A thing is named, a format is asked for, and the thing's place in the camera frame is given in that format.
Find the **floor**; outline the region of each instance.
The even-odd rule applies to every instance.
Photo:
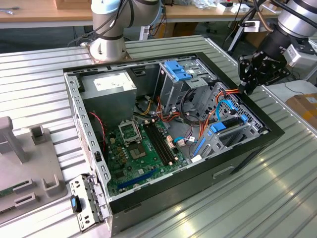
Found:
[[[211,33],[206,32],[206,24],[199,23],[195,29],[195,35],[203,35],[211,38],[218,45],[222,45],[231,29],[228,28],[228,22],[210,23]],[[50,27],[50,28],[21,28],[21,29],[0,29],[0,54],[33,51],[52,48],[67,47],[67,44],[77,36],[84,34],[84,28],[76,27]],[[140,28],[132,27],[124,30],[125,40],[136,41],[139,39]],[[232,42],[232,38],[224,44],[227,50]],[[249,55],[256,48],[250,43],[242,40],[234,51],[233,57],[237,60],[239,55]],[[316,77],[312,78],[311,83],[316,84]]]

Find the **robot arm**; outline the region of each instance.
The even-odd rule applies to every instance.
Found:
[[[90,43],[90,54],[112,62],[126,56],[123,29],[153,24],[160,17],[161,0],[92,0],[91,8],[98,38]]]
[[[317,31],[317,1],[290,0],[289,8],[304,16],[306,21],[291,10],[294,14],[283,10],[278,25],[271,26],[259,48],[250,56],[239,57],[241,93],[251,94],[259,85],[270,85],[287,77],[290,74],[287,65],[308,68],[317,62],[316,53],[308,42],[308,37]]]

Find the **wooden desk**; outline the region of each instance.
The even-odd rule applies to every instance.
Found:
[[[52,26],[92,25],[92,12],[87,10],[57,10],[53,0],[0,0],[1,7],[19,6],[14,15],[0,12],[0,28],[29,28]],[[235,13],[221,12],[217,8],[199,9],[195,6],[166,6],[168,22],[232,21]],[[238,14],[239,20],[244,13]],[[277,17],[265,10],[265,17]]]
[[[240,20],[245,12],[239,13]],[[278,14],[264,9],[262,14],[265,18],[275,18]],[[205,22],[205,21],[233,21],[236,13],[222,12],[216,7],[211,9],[199,9],[195,6],[166,6],[167,22]]]
[[[0,8],[19,6],[14,15],[0,12],[0,28],[92,25],[92,12],[57,10],[53,0],[0,0]]]

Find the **motherboard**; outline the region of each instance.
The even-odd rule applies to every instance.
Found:
[[[118,129],[107,133],[109,149],[108,168],[111,180],[108,183],[110,196],[119,195],[144,183],[178,170],[188,162],[178,151],[162,121],[131,126],[122,124]],[[127,144],[129,138],[138,137],[140,141]]]

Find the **workbench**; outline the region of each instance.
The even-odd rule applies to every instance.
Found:
[[[92,23],[90,9],[57,10],[53,0],[2,0],[1,7],[19,6],[14,15],[0,12],[0,29],[33,28],[58,26],[88,26]],[[235,13],[221,12],[216,8],[201,10],[195,6],[166,6],[167,22],[205,22],[233,21]],[[244,13],[238,14],[240,20]],[[266,18],[277,17],[269,10],[264,10]]]
[[[134,58],[204,52],[234,82],[237,63],[202,36],[128,42]],[[48,128],[67,182],[88,172],[67,99],[62,68],[91,64],[83,47],[0,55],[0,117],[14,134]],[[117,237],[316,237],[317,133],[266,87],[251,96],[285,134],[246,168]],[[67,196],[0,226],[0,237],[77,237]],[[98,226],[82,237],[108,237]]]

